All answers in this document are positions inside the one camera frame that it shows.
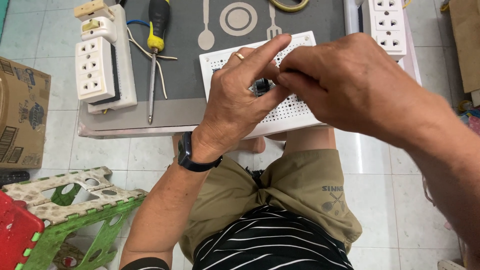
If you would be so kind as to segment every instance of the hand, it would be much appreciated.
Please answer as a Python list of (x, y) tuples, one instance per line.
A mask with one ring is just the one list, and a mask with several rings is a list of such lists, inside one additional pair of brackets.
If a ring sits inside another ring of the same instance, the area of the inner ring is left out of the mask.
[(426, 124), (425, 117), (442, 119), (425, 114), (426, 108), (452, 115), (442, 97), (419, 86), (363, 33), (298, 47), (283, 59), (280, 72), (279, 83), (299, 95), (319, 121), (392, 144)]
[(193, 161), (216, 160), (288, 97), (288, 89), (281, 86), (258, 98), (248, 88), (260, 78), (276, 82), (279, 69), (273, 58), (290, 42), (291, 36), (283, 34), (257, 49), (242, 48), (238, 53), (245, 57), (243, 61), (232, 54), (213, 74), (204, 119), (192, 134)]

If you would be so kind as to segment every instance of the shirt sleeve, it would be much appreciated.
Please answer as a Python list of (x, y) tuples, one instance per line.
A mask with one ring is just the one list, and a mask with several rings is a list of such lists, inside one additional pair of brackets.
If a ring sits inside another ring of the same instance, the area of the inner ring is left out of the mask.
[(167, 263), (159, 258), (148, 257), (135, 260), (121, 270), (170, 270)]

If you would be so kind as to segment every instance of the spoon graphic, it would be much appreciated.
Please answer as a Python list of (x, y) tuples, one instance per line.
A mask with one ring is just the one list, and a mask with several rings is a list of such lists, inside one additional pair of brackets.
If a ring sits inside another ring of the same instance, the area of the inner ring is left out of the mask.
[(213, 47), (215, 43), (215, 37), (212, 31), (208, 30), (208, 7), (209, 7), (210, 0), (204, 0), (204, 24), (205, 30), (200, 33), (198, 36), (198, 45), (203, 50), (208, 50)]

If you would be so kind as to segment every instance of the green plastic stool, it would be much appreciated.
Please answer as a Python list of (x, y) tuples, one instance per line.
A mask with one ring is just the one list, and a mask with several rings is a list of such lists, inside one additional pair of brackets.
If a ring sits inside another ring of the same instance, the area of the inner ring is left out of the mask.
[[(112, 261), (117, 251), (109, 252), (110, 247), (124, 221), (133, 209), (141, 205), (148, 192), (118, 188), (105, 178), (105, 175), (111, 174), (107, 167), (98, 167), (3, 186), (8, 196), (25, 201), (29, 212), (50, 222), (43, 234), (37, 233), (36, 246), (25, 251), (24, 256), (29, 256), (27, 262), (18, 264), (15, 270), (47, 269), (69, 233), (99, 221), (104, 223), (92, 245), (85, 257), (71, 269), (94, 270)], [(87, 180), (98, 184), (88, 184)], [(68, 184), (74, 186), (63, 194)], [(98, 198), (71, 205), (81, 187)], [(42, 195), (42, 191), (52, 188), (56, 189), (51, 199)], [(110, 225), (116, 216), (120, 219)]]

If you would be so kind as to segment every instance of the white wire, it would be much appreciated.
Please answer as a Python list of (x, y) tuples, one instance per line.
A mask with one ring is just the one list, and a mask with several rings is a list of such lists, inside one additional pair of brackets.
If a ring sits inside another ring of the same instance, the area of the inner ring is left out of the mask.
[[(140, 48), (146, 55), (148, 55), (150, 58), (152, 58), (152, 54), (149, 53), (148, 51), (144, 50), (140, 44), (138, 44), (135, 39), (132, 36), (132, 33), (130, 32), (130, 29), (127, 27), (128, 35), (130, 38), (128, 39), (129, 41), (133, 42), (135, 45), (137, 45), (138, 48)], [(172, 59), (172, 60), (178, 60), (176, 57), (170, 57), (170, 56), (162, 56), (162, 55), (157, 55), (157, 57), (163, 58), (163, 59)], [(162, 73), (162, 67), (160, 66), (160, 63), (156, 61), (156, 65), (158, 66), (158, 70), (160, 71), (160, 78), (162, 79), (162, 87), (163, 87), (163, 95), (165, 96), (165, 99), (167, 98), (167, 92), (165, 90), (165, 82), (163, 80), (163, 73)]]

